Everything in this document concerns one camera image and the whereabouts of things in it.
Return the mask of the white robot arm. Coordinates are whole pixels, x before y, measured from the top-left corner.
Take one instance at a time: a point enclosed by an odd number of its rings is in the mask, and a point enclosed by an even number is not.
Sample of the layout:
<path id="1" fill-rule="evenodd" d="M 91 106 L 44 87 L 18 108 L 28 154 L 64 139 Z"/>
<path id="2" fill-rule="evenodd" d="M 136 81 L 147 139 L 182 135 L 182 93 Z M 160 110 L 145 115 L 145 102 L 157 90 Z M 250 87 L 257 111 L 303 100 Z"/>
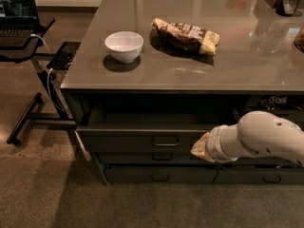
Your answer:
<path id="1" fill-rule="evenodd" d="M 206 132 L 191 148 L 191 154 L 208 162 L 235 162 L 239 158 L 276 157 L 302 166 L 304 131 L 274 114 L 253 111 L 238 123 Z"/>

